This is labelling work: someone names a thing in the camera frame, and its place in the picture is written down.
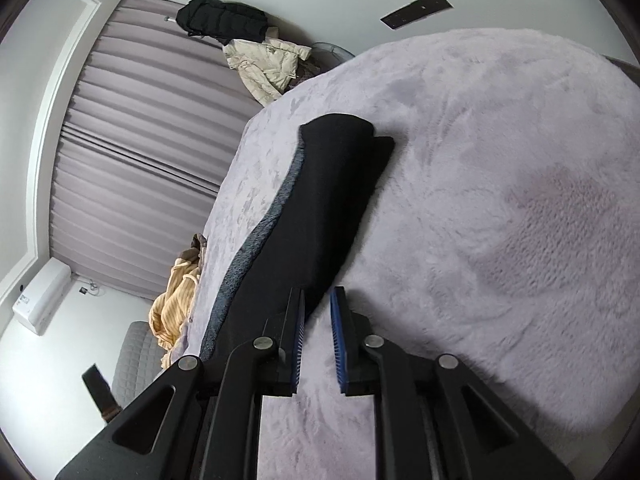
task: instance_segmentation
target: lavender fuzzy blanket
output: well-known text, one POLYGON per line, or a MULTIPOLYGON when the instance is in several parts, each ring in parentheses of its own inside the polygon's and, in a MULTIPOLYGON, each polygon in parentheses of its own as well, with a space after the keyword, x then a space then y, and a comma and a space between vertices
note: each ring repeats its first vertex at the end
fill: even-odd
MULTIPOLYGON (((408 351, 462 357, 570 460, 640 381, 640 90, 583 46, 500 29, 385 44, 305 82, 246 128, 183 353, 199 354, 298 126, 329 112, 396 140, 337 280, 351 304, 408 351)), ((374 477, 371 403, 338 393, 327 303, 299 393, 265 400, 261 478, 374 477)))

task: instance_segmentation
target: black jacket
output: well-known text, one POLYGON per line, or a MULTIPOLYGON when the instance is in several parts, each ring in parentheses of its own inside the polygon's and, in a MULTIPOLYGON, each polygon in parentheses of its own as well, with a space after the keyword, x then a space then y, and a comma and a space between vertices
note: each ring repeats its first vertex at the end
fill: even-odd
POLYGON ((190 36, 211 36, 224 45, 231 40, 262 43, 268 26, 261 10, 219 0, 191 0, 178 10, 175 21, 190 36))

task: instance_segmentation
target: black fabric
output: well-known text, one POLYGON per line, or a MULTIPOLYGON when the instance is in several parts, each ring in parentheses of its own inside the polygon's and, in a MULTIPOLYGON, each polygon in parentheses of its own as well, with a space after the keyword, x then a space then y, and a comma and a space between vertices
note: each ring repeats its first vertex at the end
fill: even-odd
POLYGON ((392 138, 374 137, 372 124, 350 115, 319 117, 300 133, 300 174, 231 302, 213 358, 226 360, 261 335, 267 318, 285 311, 293 286, 306 291, 307 317, 313 312, 347 257, 394 148, 392 138))
POLYGON ((211 36, 224 45, 231 40, 262 43, 268 27, 261 10, 220 0, 191 0, 178 10, 175 21, 190 36, 211 36))
POLYGON ((82 380, 105 422, 109 422, 122 411, 122 408, 111 393, 109 383, 104 379, 96 365, 93 365, 82 374, 82 380))

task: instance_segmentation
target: metal screw head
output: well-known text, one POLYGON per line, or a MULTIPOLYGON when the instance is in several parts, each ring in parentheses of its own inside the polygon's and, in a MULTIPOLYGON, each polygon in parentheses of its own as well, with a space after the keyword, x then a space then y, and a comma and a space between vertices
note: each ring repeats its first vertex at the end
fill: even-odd
POLYGON ((178 361, 178 368, 186 372, 193 370, 196 366, 198 366, 198 360, 192 355, 185 355, 178 361))
POLYGON ((453 370, 458 366, 458 358, 451 354, 443 354, 438 358, 438 364, 447 370, 453 370))
POLYGON ((364 338, 364 345, 369 348, 380 348, 385 343, 379 335, 371 334, 364 338))
POLYGON ((267 336, 260 336, 254 339, 254 347, 258 350, 268 350, 273 346, 273 339, 267 336))

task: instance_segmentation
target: wall molding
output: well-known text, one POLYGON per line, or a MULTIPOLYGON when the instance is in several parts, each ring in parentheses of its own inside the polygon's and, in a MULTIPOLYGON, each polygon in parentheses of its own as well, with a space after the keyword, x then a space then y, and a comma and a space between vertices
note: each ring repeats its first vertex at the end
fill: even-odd
POLYGON ((78 1, 84 8, 49 77, 31 143, 26 197, 27 250, 36 260, 49 257, 49 197, 56 148, 69 99, 88 55, 88 51, 78 46, 100 8, 98 0, 78 1))

